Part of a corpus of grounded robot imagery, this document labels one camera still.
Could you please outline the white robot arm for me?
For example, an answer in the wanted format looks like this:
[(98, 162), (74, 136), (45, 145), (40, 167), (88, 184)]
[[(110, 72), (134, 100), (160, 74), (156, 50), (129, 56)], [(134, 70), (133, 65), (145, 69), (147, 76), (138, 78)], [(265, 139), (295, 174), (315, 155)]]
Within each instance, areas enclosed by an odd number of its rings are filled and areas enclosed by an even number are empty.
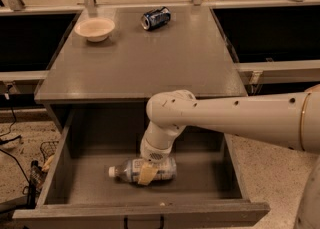
[(320, 88), (298, 93), (198, 100), (188, 90), (162, 92), (147, 102), (149, 125), (140, 145), (144, 164), (138, 183), (149, 184), (156, 165), (171, 153), (175, 139), (196, 126), (320, 154)]

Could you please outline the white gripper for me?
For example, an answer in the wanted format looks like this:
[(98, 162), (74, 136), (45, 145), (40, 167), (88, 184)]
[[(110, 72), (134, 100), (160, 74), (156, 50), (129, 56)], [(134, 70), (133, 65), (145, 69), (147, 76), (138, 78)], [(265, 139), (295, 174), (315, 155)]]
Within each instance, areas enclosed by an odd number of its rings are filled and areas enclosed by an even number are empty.
[[(142, 139), (140, 144), (141, 157), (152, 163), (163, 163), (171, 153), (172, 148), (158, 149), (153, 147), (145, 138)], [(144, 163), (140, 170), (138, 179), (139, 185), (149, 185), (158, 172), (158, 168), (151, 163)]]

